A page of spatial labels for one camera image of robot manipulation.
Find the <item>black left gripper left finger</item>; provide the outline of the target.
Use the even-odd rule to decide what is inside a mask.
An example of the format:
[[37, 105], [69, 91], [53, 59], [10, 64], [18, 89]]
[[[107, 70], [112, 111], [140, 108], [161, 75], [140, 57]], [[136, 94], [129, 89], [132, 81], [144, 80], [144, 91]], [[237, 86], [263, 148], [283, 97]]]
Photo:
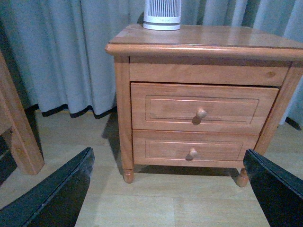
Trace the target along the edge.
[[90, 147], [0, 210], [2, 227], [73, 227], [94, 166]]

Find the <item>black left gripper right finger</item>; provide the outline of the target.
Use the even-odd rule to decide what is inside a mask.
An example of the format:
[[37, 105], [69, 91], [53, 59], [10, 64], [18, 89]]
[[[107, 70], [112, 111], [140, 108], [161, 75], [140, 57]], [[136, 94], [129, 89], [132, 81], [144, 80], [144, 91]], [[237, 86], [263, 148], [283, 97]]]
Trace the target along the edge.
[[243, 163], [271, 227], [303, 225], [303, 181], [252, 149]]

